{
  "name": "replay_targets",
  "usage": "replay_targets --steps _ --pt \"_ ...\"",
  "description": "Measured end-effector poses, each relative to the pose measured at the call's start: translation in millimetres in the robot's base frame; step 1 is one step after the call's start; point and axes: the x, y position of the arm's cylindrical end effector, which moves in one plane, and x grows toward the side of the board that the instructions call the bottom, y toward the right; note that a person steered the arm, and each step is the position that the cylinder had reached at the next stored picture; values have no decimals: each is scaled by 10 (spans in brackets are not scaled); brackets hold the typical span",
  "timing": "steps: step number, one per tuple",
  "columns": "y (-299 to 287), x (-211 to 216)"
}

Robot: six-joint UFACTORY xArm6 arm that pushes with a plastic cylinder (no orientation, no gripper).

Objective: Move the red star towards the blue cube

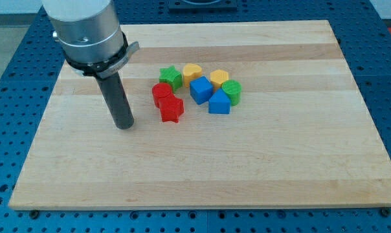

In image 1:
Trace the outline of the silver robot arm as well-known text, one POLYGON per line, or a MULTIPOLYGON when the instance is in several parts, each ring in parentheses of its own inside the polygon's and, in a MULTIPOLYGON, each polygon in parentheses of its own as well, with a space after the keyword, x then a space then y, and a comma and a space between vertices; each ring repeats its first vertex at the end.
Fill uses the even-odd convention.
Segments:
POLYGON ((67 63, 83 76, 106 79, 140 49, 128 43, 113 0, 42 0, 67 63))

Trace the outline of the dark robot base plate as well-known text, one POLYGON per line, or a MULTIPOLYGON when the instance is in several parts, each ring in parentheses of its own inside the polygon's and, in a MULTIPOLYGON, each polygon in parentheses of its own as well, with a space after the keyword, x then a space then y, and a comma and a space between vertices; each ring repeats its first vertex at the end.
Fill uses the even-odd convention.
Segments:
POLYGON ((168 0, 170 12, 237 10, 237 0, 168 0))

